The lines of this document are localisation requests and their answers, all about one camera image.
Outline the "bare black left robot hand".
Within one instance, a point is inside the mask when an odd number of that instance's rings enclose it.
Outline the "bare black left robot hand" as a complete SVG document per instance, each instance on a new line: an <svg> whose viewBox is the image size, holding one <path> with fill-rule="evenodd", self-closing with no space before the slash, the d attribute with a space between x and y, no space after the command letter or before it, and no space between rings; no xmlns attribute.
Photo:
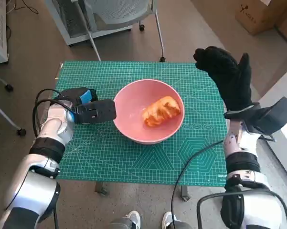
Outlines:
<svg viewBox="0 0 287 229"><path fill-rule="evenodd" d="M66 100L72 102L73 106L98 101L95 89L86 87L70 88L60 92L55 100Z"/></svg>

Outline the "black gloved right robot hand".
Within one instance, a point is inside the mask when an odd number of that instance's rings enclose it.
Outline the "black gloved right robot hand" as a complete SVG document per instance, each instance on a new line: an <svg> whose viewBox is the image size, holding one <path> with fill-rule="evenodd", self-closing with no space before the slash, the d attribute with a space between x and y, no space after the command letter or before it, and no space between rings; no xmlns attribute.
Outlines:
<svg viewBox="0 0 287 229"><path fill-rule="evenodd" d="M228 51L209 46L196 49L193 58L196 68L207 72L216 84L228 112L260 107L251 98L252 68L249 54L243 53L240 61L237 61Z"/></svg>

